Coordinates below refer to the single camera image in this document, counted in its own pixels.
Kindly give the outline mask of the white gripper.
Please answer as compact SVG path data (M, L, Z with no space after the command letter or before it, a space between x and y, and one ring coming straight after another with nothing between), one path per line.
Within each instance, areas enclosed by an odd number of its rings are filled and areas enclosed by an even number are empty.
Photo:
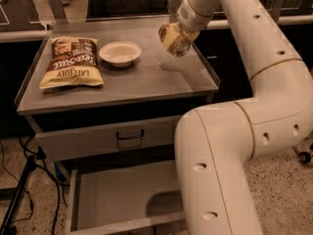
M207 6L202 0L183 0L177 11L178 23L184 32L185 44L192 44L209 22ZM160 42L169 52L181 39L180 26L177 23L164 23L158 30Z

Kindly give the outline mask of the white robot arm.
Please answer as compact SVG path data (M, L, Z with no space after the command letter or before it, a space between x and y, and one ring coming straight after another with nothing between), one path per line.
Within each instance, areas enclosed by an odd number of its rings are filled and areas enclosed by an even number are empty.
M252 97L205 105L176 127L175 161L189 235L263 235L244 171L251 158L293 147L313 130L313 78L259 0L184 0L159 30L176 56L180 33L206 28L223 9Z

